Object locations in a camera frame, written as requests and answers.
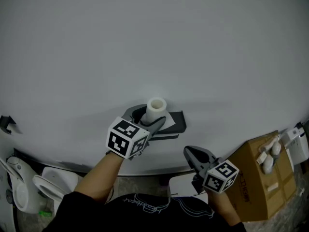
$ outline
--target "black bracket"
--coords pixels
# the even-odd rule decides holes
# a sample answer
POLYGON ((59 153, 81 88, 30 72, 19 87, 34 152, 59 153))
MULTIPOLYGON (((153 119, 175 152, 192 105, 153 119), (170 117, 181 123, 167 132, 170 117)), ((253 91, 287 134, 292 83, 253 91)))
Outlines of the black bracket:
POLYGON ((175 125, 168 127, 164 130, 158 131, 156 133, 157 136, 152 137, 149 141, 175 139, 175 138, 178 138, 179 133, 185 132, 185 130, 187 129, 187 124, 183 116, 183 111, 170 112, 169 114, 172 116, 173 120, 175 121, 175 125))
POLYGON ((9 124, 16 125, 15 121, 10 116, 8 116, 8 117, 1 116, 0 117, 0 128, 1 128, 1 130, 3 130, 6 134, 10 135, 12 133, 12 131, 7 129, 9 124))

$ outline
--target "green object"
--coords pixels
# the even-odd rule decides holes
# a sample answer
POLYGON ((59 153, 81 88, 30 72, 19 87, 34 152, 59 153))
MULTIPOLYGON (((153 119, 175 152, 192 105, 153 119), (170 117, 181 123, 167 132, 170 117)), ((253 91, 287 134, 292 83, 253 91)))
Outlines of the green object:
POLYGON ((49 212, 49 211, 40 211, 39 214, 42 216, 42 217, 46 217, 46 218, 50 218, 52 216, 52 213, 49 212))

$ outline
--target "black t-shirt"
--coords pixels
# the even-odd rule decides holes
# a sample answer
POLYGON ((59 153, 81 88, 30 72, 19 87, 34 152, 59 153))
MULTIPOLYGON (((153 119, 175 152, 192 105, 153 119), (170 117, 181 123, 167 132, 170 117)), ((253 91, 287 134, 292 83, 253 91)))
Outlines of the black t-shirt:
POLYGON ((208 204, 193 197, 128 194, 103 205, 78 192, 64 196, 55 218, 43 231, 173 231, 178 227, 192 232, 246 231, 242 223, 229 227, 208 204))

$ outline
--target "fiducial marker cube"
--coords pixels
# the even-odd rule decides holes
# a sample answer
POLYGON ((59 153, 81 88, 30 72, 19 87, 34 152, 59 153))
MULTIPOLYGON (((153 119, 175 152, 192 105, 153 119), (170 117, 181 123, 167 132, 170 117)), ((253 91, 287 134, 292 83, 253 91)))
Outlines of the fiducial marker cube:
POLYGON ((238 173, 239 169, 229 160, 225 160, 207 171, 203 187, 222 193, 234 183, 238 173))
POLYGON ((145 148, 149 132, 117 117, 108 128, 106 147, 123 158, 130 158, 145 148))

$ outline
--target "white device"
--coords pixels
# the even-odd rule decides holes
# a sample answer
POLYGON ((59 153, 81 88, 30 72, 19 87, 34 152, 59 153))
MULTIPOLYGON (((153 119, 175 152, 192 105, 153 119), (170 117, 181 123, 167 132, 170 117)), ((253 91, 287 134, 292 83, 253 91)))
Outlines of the white device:
POLYGON ((308 141, 303 127, 299 124, 282 136, 284 146, 289 149, 293 165, 309 158, 308 141))
POLYGON ((73 192, 81 180, 82 177, 76 173, 52 167, 45 167, 42 176, 35 175, 32 179, 42 193, 54 200, 55 214, 63 196, 73 192))
POLYGON ((37 173, 28 164, 17 157, 10 157, 7 162, 0 159, 0 165, 10 175, 13 199, 20 211, 36 214, 46 207, 47 199, 38 194, 39 190, 32 182, 37 173))

